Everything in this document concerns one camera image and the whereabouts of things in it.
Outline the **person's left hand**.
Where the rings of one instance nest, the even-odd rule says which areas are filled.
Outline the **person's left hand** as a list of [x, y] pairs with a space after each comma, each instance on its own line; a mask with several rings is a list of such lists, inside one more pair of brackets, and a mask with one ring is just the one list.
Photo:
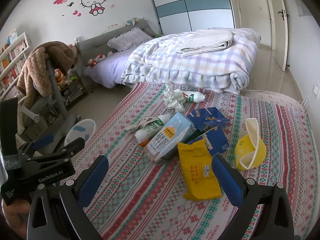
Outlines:
[[27, 226], [22, 215], [29, 214], [29, 202], [23, 199], [17, 199], [11, 205], [7, 206], [4, 200], [2, 200], [2, 211], [8, 226], [20, 237], [27, 239]]

